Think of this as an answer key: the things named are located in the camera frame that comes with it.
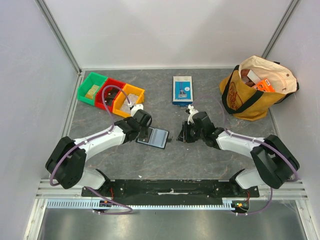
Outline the black card holder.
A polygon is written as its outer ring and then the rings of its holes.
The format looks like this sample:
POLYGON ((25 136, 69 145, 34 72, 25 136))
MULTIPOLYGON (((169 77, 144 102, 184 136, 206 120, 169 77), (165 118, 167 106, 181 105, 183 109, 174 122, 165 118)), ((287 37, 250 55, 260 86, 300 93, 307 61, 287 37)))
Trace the black card holder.
POLYGON ((140 141, 139 137, 135 140, 136 143, 147 145, 150 147, 155 147, 159 149, 165 149, 166 144, 169 140, 170 132, 168 130, 149 127, 149 140, 140 141))

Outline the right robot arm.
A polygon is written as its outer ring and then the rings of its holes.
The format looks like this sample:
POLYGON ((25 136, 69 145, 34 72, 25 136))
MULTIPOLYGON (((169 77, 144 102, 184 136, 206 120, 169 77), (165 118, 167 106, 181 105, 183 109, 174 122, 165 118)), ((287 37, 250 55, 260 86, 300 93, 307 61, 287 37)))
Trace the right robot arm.
POLYGON ((266 138, 236 134, 222 127, 215 127, 205 111, 192 107, 186 110, 188 119, 183 122, 178 141, 194 143, 202 140, 208 147, 231 151, 253 160, 254 168, 235 173, 229 191, 235 197, 257 185, 279 189, 292 176, 297 176, 300 164, 276 135, 266 138))

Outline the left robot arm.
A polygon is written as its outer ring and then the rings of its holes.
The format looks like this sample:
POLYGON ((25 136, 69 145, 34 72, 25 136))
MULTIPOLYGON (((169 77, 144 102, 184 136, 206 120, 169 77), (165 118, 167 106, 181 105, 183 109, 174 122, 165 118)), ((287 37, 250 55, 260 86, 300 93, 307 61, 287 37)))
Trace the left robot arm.
POLYGON ((151 122, 151 115, 138 109, 133 111, 133 116, 118 120, 90 136, 77 139, 62 137, 45 164, 50 173, 50 185, 60 185, 64 189, 80 185, 92 188, 98 196, 106 196, 110 192, 109 179, 98 169, 86 168, 86 162, 107 149, 134 141, 151 122))

